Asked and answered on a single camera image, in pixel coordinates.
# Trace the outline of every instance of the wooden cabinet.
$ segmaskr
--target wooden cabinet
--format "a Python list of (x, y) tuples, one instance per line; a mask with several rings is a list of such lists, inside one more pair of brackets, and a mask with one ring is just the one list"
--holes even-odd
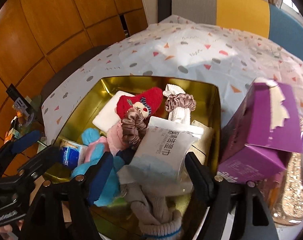
[[(124, 39), (121, 15), (131, 35), (147, 27), (141, 0), (7, 0), (0, 10), (0, 146), (16, 114), (6, 88), (13, 83), (23, 96), (40, 94), (83, 52)], [(16, 157), (6, 174), (25, 158)]]
[(139, 9), (124, 15), (130, 35), (141, 32), (148, 27), (144, 9)]

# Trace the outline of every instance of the purple box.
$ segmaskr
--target purple box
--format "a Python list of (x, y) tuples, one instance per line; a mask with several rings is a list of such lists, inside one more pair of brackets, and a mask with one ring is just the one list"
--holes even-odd
[(218, 175), (228, 181), (246, 183), (269, 178), (286, 169), (291, 152), (303, 153), (293, 91), (289, 85), (278, 83), (278, 86), (285, 97), (281, 104), (289, 114), (282, 127), (270, 129), (271, 88), (266, 83), (253, 83), (222, 129)]

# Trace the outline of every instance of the gold metal tin box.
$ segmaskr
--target gold metal tin box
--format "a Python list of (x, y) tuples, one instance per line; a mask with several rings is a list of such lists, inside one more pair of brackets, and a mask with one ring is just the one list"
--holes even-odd
[[(83, 98), (75, 108), (66, 124), (62, 128), (56, 144), (60, 145), (61, 139), (82, 143), (81, 134), (95, 126), (93, 119), (99, 111), (119, 90), (131, 94), (142, 93), (152, 87), (165, 90), (166, 84), (180, 86), (186, 93), (194, 96), (197, 102), (196, 110), (191, 112), (191, 121), (197, 120), (215, 130), (210, 152), (206, 156), (205, 165), (211, 168), (213, 175), (216, 174), (220, 141), (220, 100), (218, 88), (212, 84), (190, 81), (177, 78), (154, 77), (154, 76), (119, 76), (101, 79)], [(165, 97), (155, 116), (168, 118), (165, 111)], [(55, 165), (45, 174), (46, 179), (53, 182), (65, 182), (69, 180), (70, 170), (62, 165)], [(200, 224), (206, 207), (192, 195), (168, 198), (169, 206), (176, 206), (183, 214), (183, 229), (188, 238), (192, 238)], [(129, 205), (123, 198), (117, 198), (107, 207), (90, 207), (98, 231), (113, 240), (140, 239), (141, 232), (138, 228), (138, 220), (132, 214)]]

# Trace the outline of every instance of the white soap bar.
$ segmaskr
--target white soap bar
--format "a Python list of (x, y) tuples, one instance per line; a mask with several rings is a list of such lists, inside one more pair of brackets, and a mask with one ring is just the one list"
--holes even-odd
[(99, 114), (93, 120), (93, 124), (107, 133), (107, 131), (118, 121), (120, 121), (119, 115), (116, 113), (116, 106), (121, 96), (133, 97), (134, 95), (126, 93), (124, 91), (118, 91), (112, 98), (105, 104), (100, 110)]

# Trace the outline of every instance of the brown scrunchie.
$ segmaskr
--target brown scrunchie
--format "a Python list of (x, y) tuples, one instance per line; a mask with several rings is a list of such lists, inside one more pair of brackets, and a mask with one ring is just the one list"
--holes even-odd
[(123, 128), (123, 142), (128, 143), (136, 149), (146, 134), (146, 124), (142, 113), (132, 107), (121, 120)]
[(189, 108), (194, 111), (196, 108), (196, 101), (193, 95), (189, 94), (170, 94), (165, 102), (165, 109), (167, 112), (173, 111), (176, 107)]

